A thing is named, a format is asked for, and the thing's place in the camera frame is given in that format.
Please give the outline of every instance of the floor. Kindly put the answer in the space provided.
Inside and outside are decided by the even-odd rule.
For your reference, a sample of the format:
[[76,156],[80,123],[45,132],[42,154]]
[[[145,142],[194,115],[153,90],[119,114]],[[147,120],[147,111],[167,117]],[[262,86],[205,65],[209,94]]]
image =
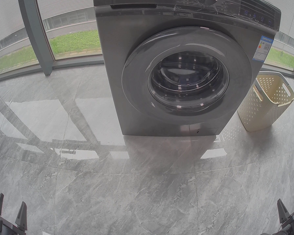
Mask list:
[[102,65],[2,81],[1,192],[27,234],[272,234],[277,200],[294,211],[294,102],[253,133],[235,113],[219,136],[134,137]]

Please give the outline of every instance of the qr code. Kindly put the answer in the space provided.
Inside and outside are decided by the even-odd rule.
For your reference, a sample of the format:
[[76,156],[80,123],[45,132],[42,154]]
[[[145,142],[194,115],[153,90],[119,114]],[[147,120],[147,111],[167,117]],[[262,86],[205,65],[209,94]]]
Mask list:
[[266,44],[265,47],[264,47],[264,50],[269,50],[271,47],[271,44]]

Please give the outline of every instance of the control panel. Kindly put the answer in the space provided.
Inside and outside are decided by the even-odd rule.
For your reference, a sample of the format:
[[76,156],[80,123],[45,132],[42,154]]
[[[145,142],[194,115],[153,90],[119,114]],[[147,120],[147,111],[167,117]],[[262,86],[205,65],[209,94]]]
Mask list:
[[176,6],[179,9],[240,18],[276,31],[281,20],[281,11],[262,0],[176,0]]

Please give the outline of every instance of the gray washing machine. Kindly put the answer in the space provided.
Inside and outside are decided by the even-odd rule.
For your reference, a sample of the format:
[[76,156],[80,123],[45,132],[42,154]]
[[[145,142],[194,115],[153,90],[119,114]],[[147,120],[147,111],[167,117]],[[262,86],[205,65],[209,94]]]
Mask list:
[[124,135],[220,134],[281,19],[262,0],[94,0],[94,6]]

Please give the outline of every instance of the energy label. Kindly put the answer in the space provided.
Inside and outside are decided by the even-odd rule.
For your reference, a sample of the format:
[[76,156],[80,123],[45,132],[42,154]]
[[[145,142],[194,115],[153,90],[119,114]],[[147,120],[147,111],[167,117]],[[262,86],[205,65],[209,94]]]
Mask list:
[[253,60],[264,62],[273,43],[273,39],[261,36]]

